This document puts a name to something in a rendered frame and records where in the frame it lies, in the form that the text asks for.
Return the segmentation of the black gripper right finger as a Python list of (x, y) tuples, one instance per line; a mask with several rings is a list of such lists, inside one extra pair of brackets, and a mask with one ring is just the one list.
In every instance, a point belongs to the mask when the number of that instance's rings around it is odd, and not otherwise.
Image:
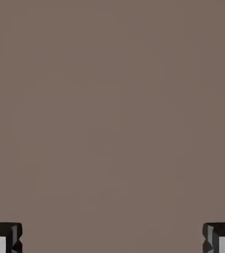
[(204, 223), (202, 235), (202, 253), (225, 253), (225, 222)]

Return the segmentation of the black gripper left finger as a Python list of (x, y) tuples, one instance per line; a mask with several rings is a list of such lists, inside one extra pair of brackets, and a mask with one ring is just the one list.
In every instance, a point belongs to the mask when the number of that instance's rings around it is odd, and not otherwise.
[(22, 235), (20, 222), (0, 222), (0, 253), (23, 253)]

